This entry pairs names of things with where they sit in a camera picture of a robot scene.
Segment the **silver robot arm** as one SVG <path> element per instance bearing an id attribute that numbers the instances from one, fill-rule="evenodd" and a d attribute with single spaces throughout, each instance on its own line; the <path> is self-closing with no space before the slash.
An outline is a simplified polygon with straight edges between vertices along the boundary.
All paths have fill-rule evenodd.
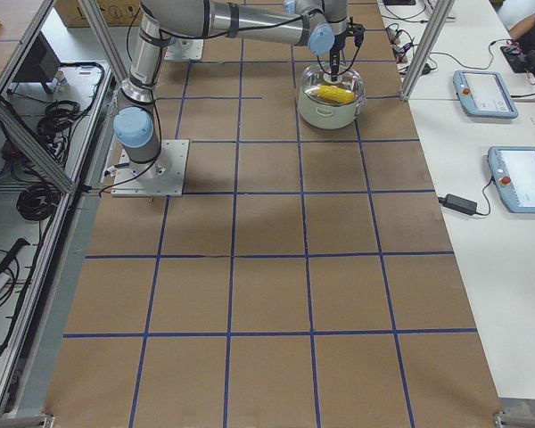
<path id="1" fill-rule="evenodd" d="M 355 151 L 352 124 L 315 127 L 296 49 L 337 54 L 343 1 L 294 1 L 287 12 L 219 1 L 144 1 L 136 52 L 119 91 L 117 126 L 145 121 L 138 136 L 191 141 L 187 193 L 294 193 Z"/>

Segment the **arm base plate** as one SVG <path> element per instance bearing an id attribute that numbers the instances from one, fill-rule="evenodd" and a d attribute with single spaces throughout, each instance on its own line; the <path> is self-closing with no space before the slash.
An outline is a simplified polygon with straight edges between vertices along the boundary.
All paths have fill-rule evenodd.
<path id="1" fill-rule="evenodd" d="M 164 56 L 165 62 L 199 62 L 202 59 L 204 41 L 173 39 Z"/>
<path id="2" fill-rule="evenodd" d="M 185 167 L 189 151 L 188 140 L 164 140 L 156 162 L 146 166 L 130 162 L 124 149 L 119 161 L 128 165 L 118 169 L 111 195 L 114 197 L 179 197 L 183 193 Z"/>

